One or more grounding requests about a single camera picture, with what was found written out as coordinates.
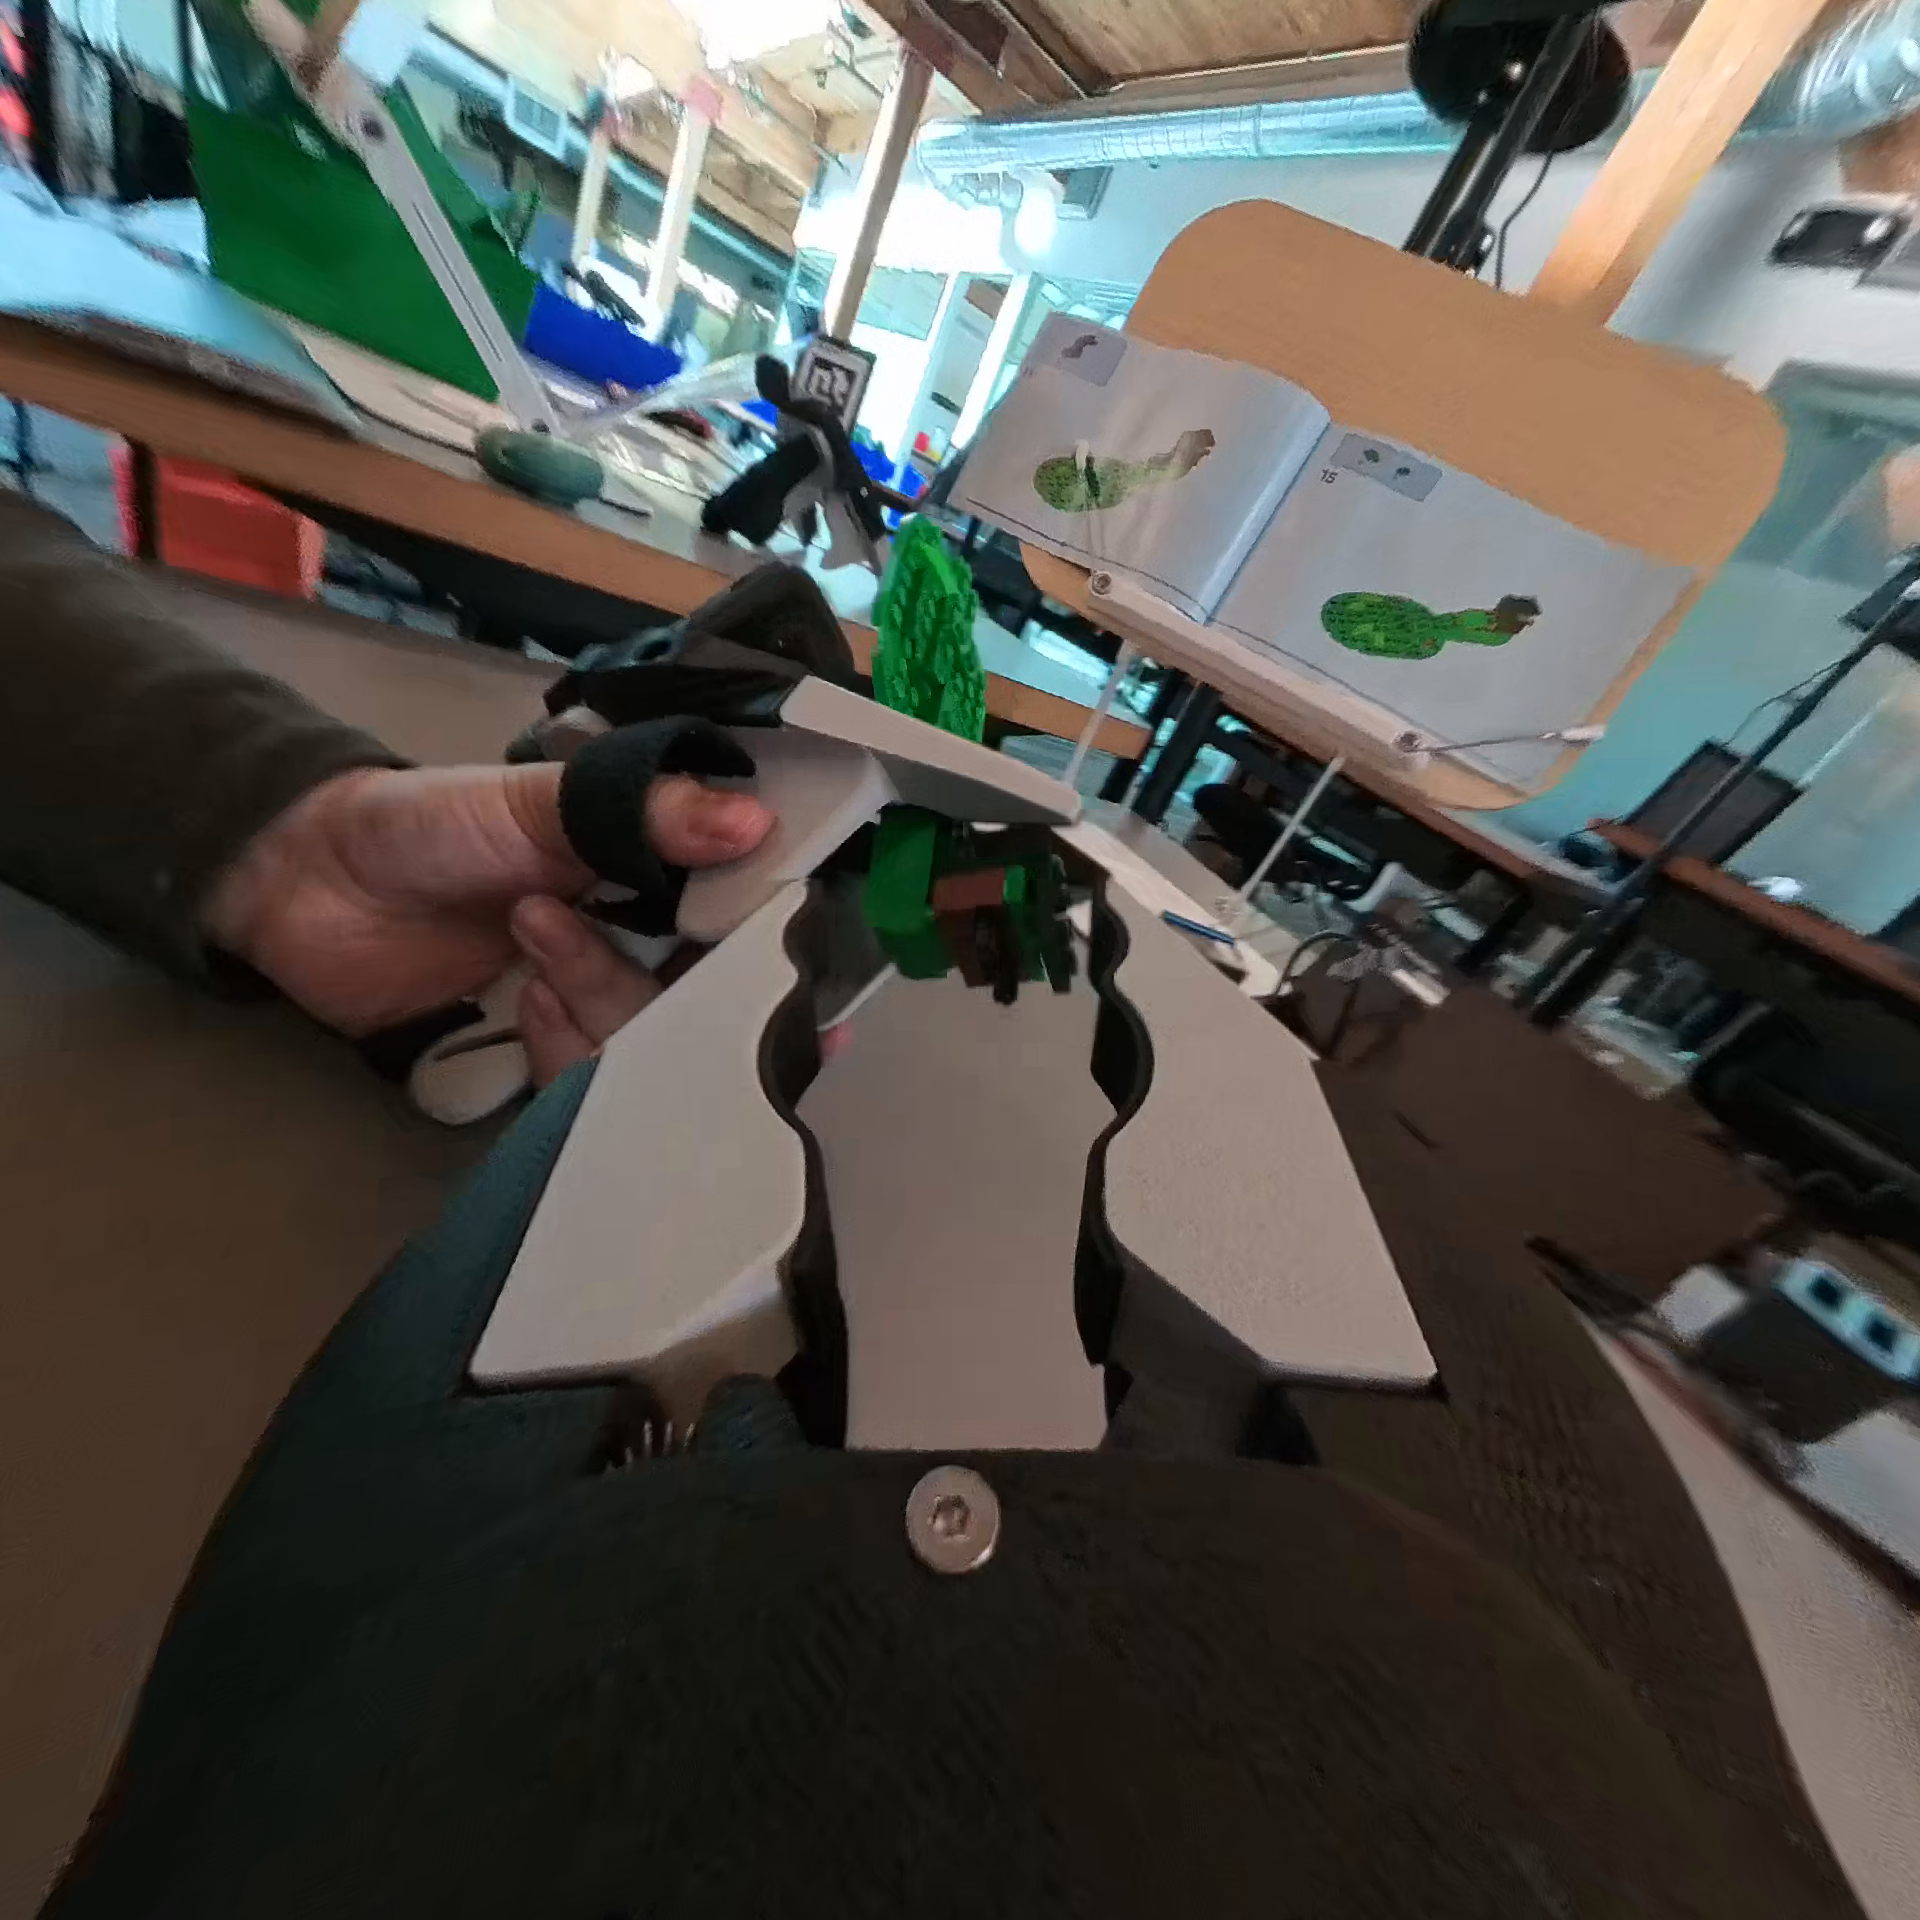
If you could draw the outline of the open instruction booklet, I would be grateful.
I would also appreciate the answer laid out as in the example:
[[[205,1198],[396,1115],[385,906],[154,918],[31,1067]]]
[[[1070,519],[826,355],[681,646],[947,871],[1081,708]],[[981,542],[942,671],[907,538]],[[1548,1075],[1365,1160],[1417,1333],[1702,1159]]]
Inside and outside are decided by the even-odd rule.
[[[1538,788],[1690,572],[1587,532],[1302,387],[1050,316],[951,503],[1085,572],[1139,575],[1380,704],[1451,762]]]

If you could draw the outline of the blue bin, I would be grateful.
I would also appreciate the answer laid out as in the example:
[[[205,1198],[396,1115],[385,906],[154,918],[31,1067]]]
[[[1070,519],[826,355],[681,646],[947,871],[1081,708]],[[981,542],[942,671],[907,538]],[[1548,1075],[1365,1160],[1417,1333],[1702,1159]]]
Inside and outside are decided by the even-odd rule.
[[[540,363],[597,388],[647,392],[684,372],[684,359],[597,306],[577,304],[548,280],[534,285],[521,348]]]

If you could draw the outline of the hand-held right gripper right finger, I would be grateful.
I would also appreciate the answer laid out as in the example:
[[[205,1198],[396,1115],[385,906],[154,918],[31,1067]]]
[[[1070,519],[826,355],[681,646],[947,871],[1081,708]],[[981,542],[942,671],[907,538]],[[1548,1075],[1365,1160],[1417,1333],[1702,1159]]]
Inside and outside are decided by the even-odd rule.
[[[1071,1312],[1107,1444],[1277,1444],[1293,1394],[1429,1399],[1435,1357],[1309,1050],[1121,878],[1093,879]]]

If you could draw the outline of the wooden book stand board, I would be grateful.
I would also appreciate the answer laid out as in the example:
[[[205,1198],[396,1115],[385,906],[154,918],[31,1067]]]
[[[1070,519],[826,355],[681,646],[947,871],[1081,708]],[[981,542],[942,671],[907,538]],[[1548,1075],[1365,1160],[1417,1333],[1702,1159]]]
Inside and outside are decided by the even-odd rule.
[[[1786,468],[1781,419],[1740,380],[1277,202],[1179,230],[1126,330],[1287,376],[1345,424],[1684,566],[1668,614],[1582,724],[1613,718]]]

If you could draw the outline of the green brick leaf model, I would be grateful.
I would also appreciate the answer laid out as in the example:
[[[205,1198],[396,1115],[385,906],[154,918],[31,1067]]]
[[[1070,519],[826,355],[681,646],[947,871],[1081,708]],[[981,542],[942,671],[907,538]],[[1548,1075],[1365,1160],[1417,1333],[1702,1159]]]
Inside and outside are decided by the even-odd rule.
[[[932,520],[907,519],[873,612],[877,704],[981,744],[988,674],[975,612],[969,565]],[[873,829],[862,914],[905,979],[958,976],[1001,1006],[1026,983],[1065,994],[1077,972],[1070,906],[1065,855],[1046,826],[973,826],[897,803]]]

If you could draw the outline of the silver ceiling duct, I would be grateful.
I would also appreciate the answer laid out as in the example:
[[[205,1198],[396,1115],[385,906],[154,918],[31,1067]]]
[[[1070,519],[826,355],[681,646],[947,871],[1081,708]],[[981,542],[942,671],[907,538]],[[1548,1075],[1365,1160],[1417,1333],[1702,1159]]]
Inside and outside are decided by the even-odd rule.
[[[1409,88],[1331,98],[942,118],[924,128],[926,180],[1068,173],[1147,163],[1444,154],[1453,131]]]

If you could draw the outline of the green panel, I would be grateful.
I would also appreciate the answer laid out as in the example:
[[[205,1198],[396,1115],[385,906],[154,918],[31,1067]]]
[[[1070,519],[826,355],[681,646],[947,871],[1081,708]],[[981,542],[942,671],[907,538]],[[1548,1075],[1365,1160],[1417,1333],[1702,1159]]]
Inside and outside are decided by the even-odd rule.
[[[219,280],[474,397],[499,397],[397,211],[274,59],[238,43],[202,55],[185,128]]]

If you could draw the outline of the grey desk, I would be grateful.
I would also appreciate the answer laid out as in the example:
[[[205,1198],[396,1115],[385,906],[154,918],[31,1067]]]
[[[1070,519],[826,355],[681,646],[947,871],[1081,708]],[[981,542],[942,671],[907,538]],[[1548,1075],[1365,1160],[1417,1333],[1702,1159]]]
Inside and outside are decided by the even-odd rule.
[[[369,1266],[364,1184],[302,1157],[303,1104],[247,1119],[172,1067],[156,1119],[5,1088],[20,1131],[5,1301],[103,1339],[55,1372],[46,1534],[116,1550],[134,1496],[219,1496],[143,1628],[126,1733],[36,1916],[1252,1916],[1302,1886],[1282,1820],[1309,1618],[1282,1548],[1306,1469],[1017,1456],[1012,1546],[934,1578],[905,1463],[802,1442],[727,1388],[678,1463],[457,1399],[503,1276],[540,1094],[476,1181],[327,1338],[263,1372],[298,1266]]]

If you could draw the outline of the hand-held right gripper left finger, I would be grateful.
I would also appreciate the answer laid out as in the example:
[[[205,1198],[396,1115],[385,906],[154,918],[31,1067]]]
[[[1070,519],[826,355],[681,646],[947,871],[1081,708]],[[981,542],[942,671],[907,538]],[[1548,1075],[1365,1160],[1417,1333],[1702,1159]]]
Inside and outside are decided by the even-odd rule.
[[[469,1380],[612,1383],[676,1427],[733,1376],[785,1386],[804,1436],[849,1436],[849,1317],[822,1151],[826,890],[789,883],[604,1047]]]

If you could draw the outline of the idle gripper with printed tag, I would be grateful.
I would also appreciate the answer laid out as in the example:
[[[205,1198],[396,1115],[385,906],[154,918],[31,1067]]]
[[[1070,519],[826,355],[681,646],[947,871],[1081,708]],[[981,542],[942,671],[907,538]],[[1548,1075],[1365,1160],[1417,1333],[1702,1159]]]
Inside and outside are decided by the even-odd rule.
[[[886,511],[909,503],[884,484],[855,446],[857,407],[873,357],[835,335],[754,362],[757,397],[775,411],[775,443],[701,510],[709,538],[765,548],[779,532],[802,544],[826,534],[826,566],[865,566],[881,578],[891,558]]]

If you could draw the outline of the wooden table with dark frame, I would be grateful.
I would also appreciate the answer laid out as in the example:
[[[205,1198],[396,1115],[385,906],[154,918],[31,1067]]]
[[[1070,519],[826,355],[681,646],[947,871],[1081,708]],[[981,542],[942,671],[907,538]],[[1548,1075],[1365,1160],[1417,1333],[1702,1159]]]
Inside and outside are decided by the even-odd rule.
[[[1660,863],[1633,928],[1635,942],[1686,958],[1722,989],[1764,1006],[1833,996],[1917,1020],[1914,959],[1695,855]]]

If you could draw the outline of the long wooden table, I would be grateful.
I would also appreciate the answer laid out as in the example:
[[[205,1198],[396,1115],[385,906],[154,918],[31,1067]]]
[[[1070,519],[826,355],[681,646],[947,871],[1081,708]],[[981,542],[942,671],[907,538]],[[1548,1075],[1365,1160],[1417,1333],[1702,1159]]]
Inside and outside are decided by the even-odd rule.
[[[705,534],[675,498],[651,519],[604,503],[562,511],[492,482],[461,453],[385,424],[355,439],[35,320],[3,320],[3,388],[163,458],[226,468],[295,506],[347,511],[673,618],[769,562]]]

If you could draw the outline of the white book stand ledge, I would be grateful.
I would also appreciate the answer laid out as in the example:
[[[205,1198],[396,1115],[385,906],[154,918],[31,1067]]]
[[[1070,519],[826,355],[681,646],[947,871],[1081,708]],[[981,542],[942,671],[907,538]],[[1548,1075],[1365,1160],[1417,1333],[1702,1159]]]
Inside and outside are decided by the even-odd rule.
[[[1421,762],[1435,752],[1429,736],[1405,727],[1380,704],[1233,630],[1189,619],[1133,574],[1095,566],[1087,574],[1087,614],[1107,632],[1132,643],[1140,656],[1175,664],[1191,678],[1233,694],[1242,708],[1273,706],[1355,742],[1361,755],[1380,762]]]

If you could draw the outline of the grey-green round pad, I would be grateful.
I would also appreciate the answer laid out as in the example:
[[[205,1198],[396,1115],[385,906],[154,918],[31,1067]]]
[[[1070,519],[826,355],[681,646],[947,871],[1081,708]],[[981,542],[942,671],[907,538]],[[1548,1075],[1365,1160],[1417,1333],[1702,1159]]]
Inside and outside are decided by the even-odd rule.
[[[564,511],[604,493],[602,461],[541,430],[494,423],[474,434],[471,453],[497,484]]]

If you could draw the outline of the orange crate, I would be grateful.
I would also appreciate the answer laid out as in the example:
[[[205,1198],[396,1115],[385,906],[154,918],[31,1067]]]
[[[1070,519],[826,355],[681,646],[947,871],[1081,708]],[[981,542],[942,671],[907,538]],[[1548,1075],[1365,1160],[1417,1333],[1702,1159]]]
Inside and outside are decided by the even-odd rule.
[[[226,468],[156,454],[150,506],[161,565],[295,602],[317,597],[322,526]]]

